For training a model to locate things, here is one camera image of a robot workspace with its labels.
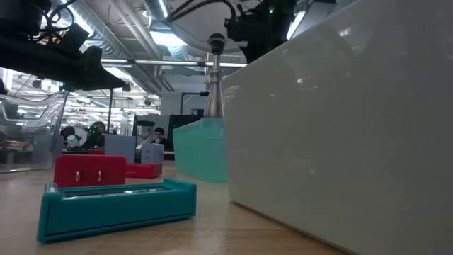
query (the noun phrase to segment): man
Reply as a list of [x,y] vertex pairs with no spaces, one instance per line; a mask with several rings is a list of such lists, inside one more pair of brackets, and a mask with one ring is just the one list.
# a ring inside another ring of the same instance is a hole
[[170,149],[167,139],[164,138],[165,130],[162,127],[156,127],[154,130],[154,139],[151,143],[157,143],[164,146],[165,150]]
[[96,121],[92,124],[88,131],[86,142],[82,145],[84,149],[90,148],[104,148],[105,138],[105,124],[102,121]]

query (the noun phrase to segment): wooden tabletop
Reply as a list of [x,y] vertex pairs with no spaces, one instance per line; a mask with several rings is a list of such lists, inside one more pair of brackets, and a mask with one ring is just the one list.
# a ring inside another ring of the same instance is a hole
[[[225,183],[205,183],[179,174],[166,162],[165,177],[197,184],[197,216],[68,242],[38,244],[41,196],[51,171],[0,176],[0,254],[344,254],[229,201]],[[128,183],[160,182],[130,178]]]

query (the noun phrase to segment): teal plastic tray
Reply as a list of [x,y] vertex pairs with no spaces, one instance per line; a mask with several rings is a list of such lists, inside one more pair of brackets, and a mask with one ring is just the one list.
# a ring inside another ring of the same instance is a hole
[[103,234],[194,217],[197,186],[163,183],[61,188],[48,183],[42,196],[38,241]]
[[176,170],[202,181],[227,182],[224,120],[205,118],[173,130]]

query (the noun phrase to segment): red object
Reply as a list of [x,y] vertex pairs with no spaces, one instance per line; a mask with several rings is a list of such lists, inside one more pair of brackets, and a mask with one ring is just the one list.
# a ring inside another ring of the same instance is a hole
[[60,188],[125,184],[122,156],[62,155],[55,162],[54,182]]
[[126,177],[156,178],[162,175],[162,163],[126,164]]
[[103,149],[89,149],[88,153],[90,155],[104,155],[104,150]]

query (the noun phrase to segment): teal translucent container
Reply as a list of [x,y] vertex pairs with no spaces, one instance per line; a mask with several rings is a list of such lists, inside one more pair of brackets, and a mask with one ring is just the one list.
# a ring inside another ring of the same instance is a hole
[[173,130],[176,170],[202,181],[227,182],[223,118],[205,118]]

